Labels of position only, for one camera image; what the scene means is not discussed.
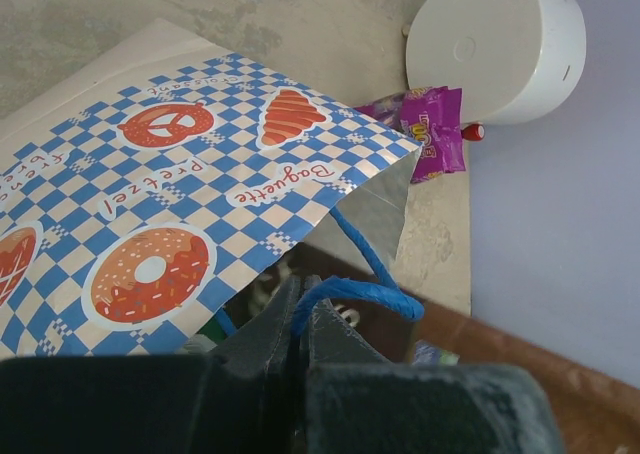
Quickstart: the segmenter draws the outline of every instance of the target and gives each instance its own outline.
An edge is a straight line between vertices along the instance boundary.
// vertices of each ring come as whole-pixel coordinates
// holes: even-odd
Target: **blue rope handle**
[[[376,302],[399,313],[410,321],[420,319],[424,315],[424,306],[400,290],[364,236],[344,218],[337,208],[331,209],[330,213],[347,237],[362,253],[382,285],[339,279],[337,277],[327,279],[322,284],[310,289],[298,301],[291,320],[291,335],[294,338],[300,337],[311,317],[313,307],[321,300],[329,298]]]

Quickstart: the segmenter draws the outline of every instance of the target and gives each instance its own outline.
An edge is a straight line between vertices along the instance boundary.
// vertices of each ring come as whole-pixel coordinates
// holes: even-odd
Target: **blue and white checkered bag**
[[[109,78],[3,141],[0,358],[174,352],[418,148],[215,53]]]

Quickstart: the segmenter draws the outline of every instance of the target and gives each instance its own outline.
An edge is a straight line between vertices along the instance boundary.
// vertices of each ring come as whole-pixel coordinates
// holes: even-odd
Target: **concrete floor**
[[[157,17],[358,105],[405,88],[401,26],[424,0],[0,0],[0,118]],[[470,309],[468,176],[410,191],[398,281]]]

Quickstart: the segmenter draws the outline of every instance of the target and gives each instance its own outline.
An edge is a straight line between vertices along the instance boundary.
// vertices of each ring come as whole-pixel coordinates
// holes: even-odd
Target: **white cylindrical container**
[[[462,88],[463,124],[527,122],[576,87],[584,18],[575,0],[427,0],[406,56],[411,88]]]

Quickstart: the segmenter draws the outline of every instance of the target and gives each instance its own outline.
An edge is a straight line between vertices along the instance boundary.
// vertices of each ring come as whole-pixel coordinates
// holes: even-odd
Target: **donut illustration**
[[[114,331],[158,324],[185,308],[213,277],[216,249],[187,224],[145,226],[102,253],[82,290],[87,317]]]
[[[38,255],[42,242],[42,224],[22,223],[0,237],[0,306],[24,279]]]
[[[264,109],[258,147],[270,149],[293,141],[327,116],[299,91],[280,89]]]
[[[134,149],[167,149],[210,132],[215,116],[203,103],[156,104],[118,125],[118,137]]]

